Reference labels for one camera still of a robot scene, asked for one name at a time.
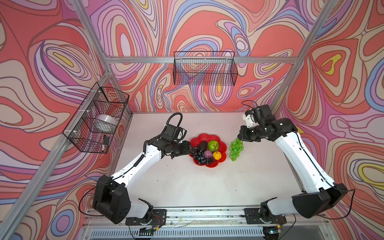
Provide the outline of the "green fake custard apple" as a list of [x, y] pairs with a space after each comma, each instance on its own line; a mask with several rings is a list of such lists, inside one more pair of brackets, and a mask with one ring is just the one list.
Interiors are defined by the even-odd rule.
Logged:
[[217, 152], [220, 148], [220, 143], [216, 140], [212, 140], [208, 142], [208, 150], [211, 152]]

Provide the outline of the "yellow fake lemon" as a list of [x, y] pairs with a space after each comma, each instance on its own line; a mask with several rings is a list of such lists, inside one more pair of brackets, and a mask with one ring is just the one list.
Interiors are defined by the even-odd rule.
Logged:
[[222, 158], [221, 152], [218, 152], [218, 151], [213, 152], [213, 158], [214, 158], [215, 161], [220, 160]]

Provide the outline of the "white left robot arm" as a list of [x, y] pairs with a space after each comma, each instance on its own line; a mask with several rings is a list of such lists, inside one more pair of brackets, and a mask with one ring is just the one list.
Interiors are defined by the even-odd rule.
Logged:
[[119, 224], [126, 218], [150, 222], [153, 205], [141, 198], [131, 198], [130, 189], [162, 158], [169, 156], [173, 159], [189, 155], [192, 147], [184, 139], [186, 134], [187, 130], [166, 124], [159, 135], [144, 142], [142, 152], [127, 166], [110, 177], [103, 175], [99, 178], [92, 208], [114, 224]]

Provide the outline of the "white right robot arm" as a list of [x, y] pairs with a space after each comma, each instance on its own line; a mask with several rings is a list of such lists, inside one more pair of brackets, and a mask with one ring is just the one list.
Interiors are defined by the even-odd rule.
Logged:
[[288, 118], [277, 119], [268, 105], [243, 114], [246, 124], [241, 126], [238, 139], [243, 142], [274, 142], [284, 153], [301, 189], [301, 194], [286, 199], [272, 198], [261, 203], [260, 219], [270, 223], [275, 217], [299, 214], [310, 219], [333, 208], [348, 190], [337, 184], [319, 165], [294, 123]]

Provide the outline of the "black fake grape bunch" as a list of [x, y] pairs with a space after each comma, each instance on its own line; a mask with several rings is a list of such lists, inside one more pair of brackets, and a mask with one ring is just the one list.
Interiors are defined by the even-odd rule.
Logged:
[[192, 150], [192, 156], [193, 156], [193, 159], [194, 161], [197, 161], [198, 165], [202, 166], [202, 165], [209, 165], [209, 164], [212, 164], [215, 162], [214, 158], [212, 159], [206, 159], [204, 157], [204, 152], [200, 150], [199, 147], [195, 147], [193, 148]]

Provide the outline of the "dark fake avocado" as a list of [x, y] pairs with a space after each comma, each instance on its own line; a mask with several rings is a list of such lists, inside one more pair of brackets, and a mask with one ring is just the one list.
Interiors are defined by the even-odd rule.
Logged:
[[201, 151], [205, 152], [206, 150], [208, 150], [208, 142], [207, 141], [202, 141], [199, 144], [199, 148], [200, 148]]

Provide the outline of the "green fake grape bunch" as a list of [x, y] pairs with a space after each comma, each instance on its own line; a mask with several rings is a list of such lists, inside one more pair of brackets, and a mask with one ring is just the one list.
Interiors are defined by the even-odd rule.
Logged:
[[229, 151], [230, 151], [230, 159], [234, 162], [236, 161], [240, 153], [244, 150], [244, 144], [241, 140], [235, 139], [231, 142]]

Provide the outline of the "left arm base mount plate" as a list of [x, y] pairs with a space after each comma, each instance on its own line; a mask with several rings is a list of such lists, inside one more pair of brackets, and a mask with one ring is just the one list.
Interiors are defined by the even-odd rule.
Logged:
[[158, 227], [166, 224], [167, 210], [154, 209], [143, 218], [126, 218], [126, 226], [152, 226]]

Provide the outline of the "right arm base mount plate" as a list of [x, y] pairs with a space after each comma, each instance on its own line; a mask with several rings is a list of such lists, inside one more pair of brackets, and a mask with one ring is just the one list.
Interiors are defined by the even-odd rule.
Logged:
[[287, 223], [286, 217], [282, 215], [272, 215], [265, 208], [245, 208], [242, 217], [246, 219], [249, 225], [284, 225]]

